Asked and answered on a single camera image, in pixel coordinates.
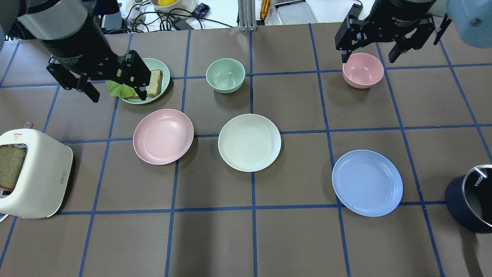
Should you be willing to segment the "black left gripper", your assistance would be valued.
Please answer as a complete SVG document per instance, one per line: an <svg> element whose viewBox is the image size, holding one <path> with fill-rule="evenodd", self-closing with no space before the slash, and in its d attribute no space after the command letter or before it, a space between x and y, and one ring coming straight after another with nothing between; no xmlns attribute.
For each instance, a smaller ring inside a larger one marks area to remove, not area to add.
<svg viewBox="0 0 492 277"><path fill-rule="evenodd" d="M134 50L124 56L113 52L106 37L88 14L58 14L37 20L37 39L52 57L47 70L65 90L83 92L92 102L100 93L91 80L125 84L123 100L135 94L147 100L151 71Z"/></svg>

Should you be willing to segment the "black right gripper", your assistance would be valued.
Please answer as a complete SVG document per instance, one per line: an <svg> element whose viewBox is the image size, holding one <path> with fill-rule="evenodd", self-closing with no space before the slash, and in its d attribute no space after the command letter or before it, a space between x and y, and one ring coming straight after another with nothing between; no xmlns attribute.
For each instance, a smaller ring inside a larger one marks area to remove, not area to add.
<svg viewBox="0 0 492 277"><path fill-rule="evenodd" d="M376 0L369 15L359 19L363 6L354 3L335 35L335 48L346 63L363 43L393 42L388 54L395 63L402 53L421 49L435 30L428 13L434 0Z"/></svg>

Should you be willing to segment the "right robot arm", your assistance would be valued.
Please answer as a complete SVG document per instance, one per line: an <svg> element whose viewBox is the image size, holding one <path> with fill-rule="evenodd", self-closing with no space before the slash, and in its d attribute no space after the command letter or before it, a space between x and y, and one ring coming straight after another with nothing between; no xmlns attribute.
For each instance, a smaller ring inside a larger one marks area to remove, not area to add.
<svg viewBox="0 0 492 277"><path fill-rule="evenodd" d="M436 29L429 13L434 0L376 0L369 15L359 19L362 5L354 4L334 37L335 48L346 63L352 52L372 43L395 42L388 59L393 63L402 53L421 49ZM434 45L451 23L461 40L476 48L491 47L490 0L448 0Z"/></svg>

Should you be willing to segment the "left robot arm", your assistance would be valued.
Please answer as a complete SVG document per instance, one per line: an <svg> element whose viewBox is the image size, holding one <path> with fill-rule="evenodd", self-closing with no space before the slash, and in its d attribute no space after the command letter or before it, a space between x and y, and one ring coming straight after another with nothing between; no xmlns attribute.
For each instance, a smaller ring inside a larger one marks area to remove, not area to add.
<svg viewBox="0 0 492 277"><path fill-rule="evenodd" d="M2 0L2 43L16 20L51 53L46 68L62 88L98 102L92 81L112 80L146 100L150 70L134 50L123 56L113 52L81 0Z"/></svg>

